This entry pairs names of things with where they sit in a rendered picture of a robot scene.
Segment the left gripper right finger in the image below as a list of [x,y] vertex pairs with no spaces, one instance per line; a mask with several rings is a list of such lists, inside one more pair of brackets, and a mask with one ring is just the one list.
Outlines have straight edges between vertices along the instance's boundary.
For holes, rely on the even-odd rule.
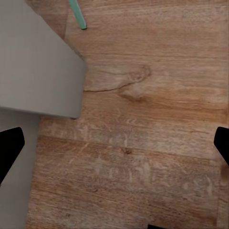
[[215,138],[214,138],[214,144],[229,165],[229,129],[228,128],[224,128],[224,127],[217,128]]

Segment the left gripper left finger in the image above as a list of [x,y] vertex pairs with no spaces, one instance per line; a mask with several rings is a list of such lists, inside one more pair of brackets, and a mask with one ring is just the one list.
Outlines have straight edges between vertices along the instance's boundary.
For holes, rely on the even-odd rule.
[[25,145],[20,127],[0,132],[0,184]]

